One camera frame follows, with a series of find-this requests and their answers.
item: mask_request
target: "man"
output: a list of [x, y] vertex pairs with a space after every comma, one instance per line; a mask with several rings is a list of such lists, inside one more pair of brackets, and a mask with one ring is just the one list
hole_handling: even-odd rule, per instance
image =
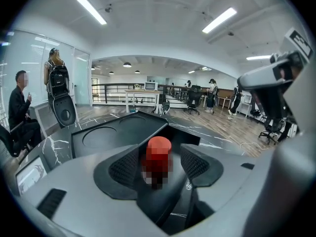
[[15, 76], [16, 88], [12, 91], [9, 100], [9, 126], [13, 129], [19, 123], [25, 123], [20, 127], [21, 135], [30, 130], [34, 131], [29, 145], [35, 147], [41, 142], [40, 125], [36, 119], [30, 119], [29, 106], [32, 96], [28, 94], [27, 100], [24, 100], [23, 89], [28, 85], [28, 75], [24, 70], [19, 71]]
[[236, 111], [240, 104], [242, 96], [243, 96], [242, 90], [237, 86], [237, 88], [234, 89], [234, 97], [235, 97], [234, 107], [231, 110], [228, 109], [228, 112], [230, 115], [237, 115]]

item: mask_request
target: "cable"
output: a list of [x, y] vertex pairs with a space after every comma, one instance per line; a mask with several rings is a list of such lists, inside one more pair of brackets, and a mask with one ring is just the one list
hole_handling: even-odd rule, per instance
[[242, 145], [244, 145], [244, 144], [247, 144], [247, 145], [253, 145], [253, 144], [257, 144], [258, 145], [258, 147], [261, 149], [261, 150], [267, 150], [267, 149], [269, 149], [269, 148], [261, 148], [260, 146], [259, 146], [259, 144], [258, 143], [256, 143], [256, 142], [252, 142], [252, 143], [241, 143], [240, 145], [239, 145], [239, 148], [241, 149], [241, 146]]

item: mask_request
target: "small screen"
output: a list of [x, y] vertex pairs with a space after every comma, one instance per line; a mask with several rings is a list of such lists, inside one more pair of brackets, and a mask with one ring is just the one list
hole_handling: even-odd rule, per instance
[[41, 159], [38, 157], [16, 175], [20, 195], [47, 175]]
[[145, 89], [155, 90], [155, 83], [147, 82], [145, 83]]

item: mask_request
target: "white desk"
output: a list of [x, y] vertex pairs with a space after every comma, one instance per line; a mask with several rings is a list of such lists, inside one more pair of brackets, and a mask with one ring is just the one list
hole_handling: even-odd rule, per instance
[[[72, 101], [73, 101], [73, 104], [75, 107], [75, 111], [76, 111], [76, 120], [77, 120], [77, 122], [79, 122], [77, 109], [76, 109], [75, 96], [71, 95], [71, 98], [72, 98]], [[44, 117], [41, 118], [39, 110], [44, 109], [44, 108], [47, 108], [47, 111], [45, 111]], [[47, 136], [46, 130], [50, 129], [51, 127], [53, 127], [54, 125], [56, 125], [58, 123], [58, 121], [55, 117], [55, 114], [53, 113], [52, 110], [50, 110], [48, 100], [40, 101], [40, 102], [32, 102], [30, 104], [29, 109], [30, 109], [31, 118], [37, 119], [43, 135], [45, 136], [45, 138], [47, 138], [48, 136]]]
[[219, 97], [219, 99], [224, 99], [222, 109], [223, 109], [223, 108], [224, 108], [224, 106], [225, 106], [225, 102], [226, 102], [226, 100], [228, 100], [228, 101], [229, 101], [228, 107], [229, 107], [229, 105], [231, 104], [231, 99], [229, 99], [229, 98]]
[[[207, 96], [206, 96], [206, 95], [204, 95], [204, 96], [202, 96], [202, 97], [204, 97], [204, 104], [203, 104], [203, 108], [204, 108], [204, 107], [205, 107], [205, 103], [206, 103]], [[224, 108], [224, 106], [225, 106], [225, 102], [226, 102], [226, 100], [229, 100], [229, 105], [231, 104], [231, 99], [229, 99], [229, 98], [219, 97], [219, 99], [224, 99], [222, 109], [223, 109], [223, 108]]]
[[156, 111], [155, 113], [158, 114], [158, 110], [159, 110], [159, 95], [160, 92], [159, 91], [147, 91], [147, 90], [143, 90], [143, 89], [127, 89], [125, 91], [125, 104], [126, 104], [126, 112], [129, 113], [129, 107], [128, 107], [128, 94], [131, 93], [133, 94], [133, 104], [135, 105], [135, 94], [146, 94], [146, 95], [155, 95], [156, 97], [156, 102], [155, 102], [155, 107], [156, 107]]
[[[244, 112], [241, 111], [243, 105], [248, 106], [248, 109], [247, 109], [247, 112], [246, 112], [246, 113], [244, 113]], [[246, 117], [248, 117], [248, 113], [249, 113], [249, 108], [250, 108], [250, 106], [251, 106], [250, 104], [247, 104], [247, 103], [245, 103], [245, 102], [240, 102], [240, 104], [239, 104], [239, 106], [238, 106], [238, 108], [237, 108], [236, 111], [237, 111], [237, 112], [240, 112], [240, 113], [243, 113], [243, 114], [246, 115]]]

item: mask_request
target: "vent slot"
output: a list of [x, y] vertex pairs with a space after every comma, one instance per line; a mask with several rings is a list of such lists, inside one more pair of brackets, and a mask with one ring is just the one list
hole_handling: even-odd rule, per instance
[[52, 189], [39, 204], [38, 210], [47, 218], [52, 219], [58, 206], [66, 195], [65, 191]]

